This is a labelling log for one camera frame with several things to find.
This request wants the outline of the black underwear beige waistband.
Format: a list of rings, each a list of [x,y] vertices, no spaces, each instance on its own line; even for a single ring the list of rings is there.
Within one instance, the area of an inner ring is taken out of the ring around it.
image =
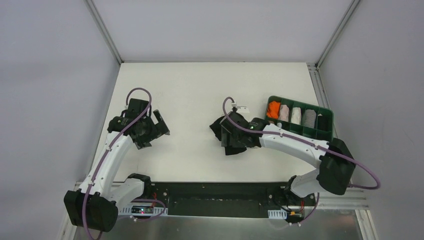
[[[220,122],[224,119],[224,116],[219,117],[217,120],[215,120],[209,128],[213,131],[215,137],[222,141],[222,126],[220,125]],[[225,155],[226,156],[233,156],[240,153],[243,153],[247,150],[246,147],[232,147],[232,146],[225,146]]]

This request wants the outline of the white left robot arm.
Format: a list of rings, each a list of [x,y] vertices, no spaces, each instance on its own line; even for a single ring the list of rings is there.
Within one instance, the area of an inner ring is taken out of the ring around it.
[[[128,150],[151,147],[151,142],[170,130],[151,102],[131,98],[127,109],[108,124],[106,140],[88,176],[78,187],[64,196],[70,222],[77,227],[109,232],[119,211],[135,199],[147,202],[153,196],[149,176],[132,173],[124,183],[112,188],[115,176]]]

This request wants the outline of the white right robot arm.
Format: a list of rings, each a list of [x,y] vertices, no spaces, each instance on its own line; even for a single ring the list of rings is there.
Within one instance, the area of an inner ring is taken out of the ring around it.
[[[241,114],[221,116],[210,128],[225,148],[227,156],[248,148],[267,148],[296,157],[314,170],[294,175],[284,188],[284,200],[296,205],[312,193],[328,192],[342,196],[349,187],[356,164],[346,144],[338,139],[318,140],[302,136],[255,117],[248,122]]]

